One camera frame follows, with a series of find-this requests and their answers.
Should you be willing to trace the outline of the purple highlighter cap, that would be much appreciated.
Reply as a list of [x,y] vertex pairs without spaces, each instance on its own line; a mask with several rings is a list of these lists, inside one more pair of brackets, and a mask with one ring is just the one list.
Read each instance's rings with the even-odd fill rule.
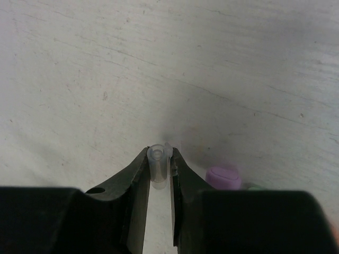
[[206,182],[218,190],[236,191],[241,188],[242,179],[234,166],[211,167],[205,176]]

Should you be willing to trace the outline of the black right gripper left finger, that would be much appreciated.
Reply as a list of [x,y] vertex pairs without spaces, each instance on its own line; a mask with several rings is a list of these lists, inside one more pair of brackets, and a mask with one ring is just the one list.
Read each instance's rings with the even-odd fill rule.
[[142,150],[86,192],[2,187],[1,253],[142,253],[149,179]]

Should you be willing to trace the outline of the green highlighter cap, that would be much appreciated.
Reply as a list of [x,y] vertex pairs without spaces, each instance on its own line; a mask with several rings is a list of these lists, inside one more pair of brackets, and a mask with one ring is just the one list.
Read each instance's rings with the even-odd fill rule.
[[260,185],[256,185],[256,184],[249,184],[247,187],[248,191],[264,191],[266,190],[266,188],[260,186]]

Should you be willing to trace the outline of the clear blue pen cap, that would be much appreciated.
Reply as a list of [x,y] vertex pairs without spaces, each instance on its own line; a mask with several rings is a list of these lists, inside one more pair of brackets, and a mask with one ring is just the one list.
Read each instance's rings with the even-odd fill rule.
[[170,159],[173,148],[167,142],[164,145],[155,144],[148,148],[147,159],[150,170],[150,181],[154,189],[164,189],[170,169]]

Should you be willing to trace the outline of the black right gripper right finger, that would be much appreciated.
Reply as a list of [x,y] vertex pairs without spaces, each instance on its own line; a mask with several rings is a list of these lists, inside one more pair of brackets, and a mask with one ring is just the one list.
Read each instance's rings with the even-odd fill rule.
[[173,244],[178,253],[338,253],[317,200],[298,190],[217,190],[171,157]]

